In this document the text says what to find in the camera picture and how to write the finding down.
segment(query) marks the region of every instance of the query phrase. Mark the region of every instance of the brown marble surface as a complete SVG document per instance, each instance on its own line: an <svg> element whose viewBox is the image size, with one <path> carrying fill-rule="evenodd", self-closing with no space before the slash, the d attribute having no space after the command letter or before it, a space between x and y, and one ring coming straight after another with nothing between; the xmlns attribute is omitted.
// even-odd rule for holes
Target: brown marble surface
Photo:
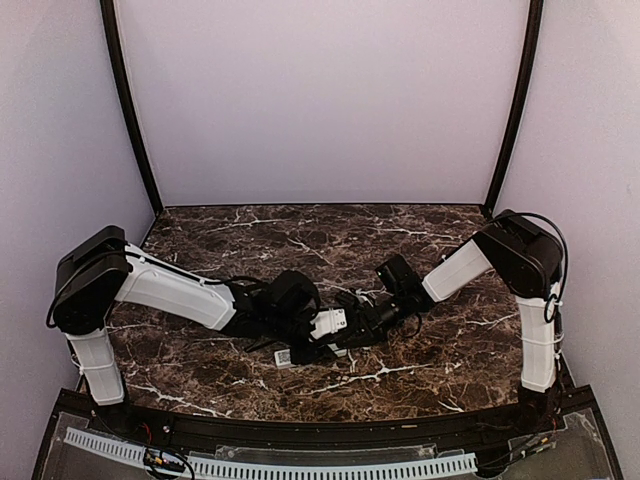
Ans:
<svg viewBox="0 0 640 480"><path fill-rule="evenodd" d="M324 304L340 289L382 293L376 266L403 254L420 274L483 223L477 207L306 205L166 210L143 248L207 277L274 278L298 269ZM516 401L517 307L490 272L387 343L322 365L278 370L273 352L151 308L121 304L111 339L134 403L276 421L364 421L441 415Z"/></svg>

